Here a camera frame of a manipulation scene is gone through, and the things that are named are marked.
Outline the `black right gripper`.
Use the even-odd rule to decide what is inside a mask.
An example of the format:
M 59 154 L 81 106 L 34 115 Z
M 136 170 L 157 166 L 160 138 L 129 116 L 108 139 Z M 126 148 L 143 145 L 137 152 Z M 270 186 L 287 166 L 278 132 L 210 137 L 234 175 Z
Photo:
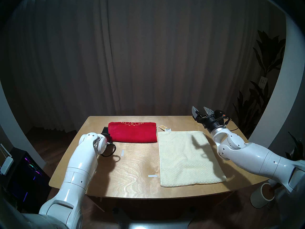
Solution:
M 192 116 L 196 121 L 203 125 L 203 127 L 211 133 L 214 129 L 223 127 L 223 124 L 220 124 L 219 121 L 216 120 L 214 111 L 204 107 L 203 115 L 192 106 Z

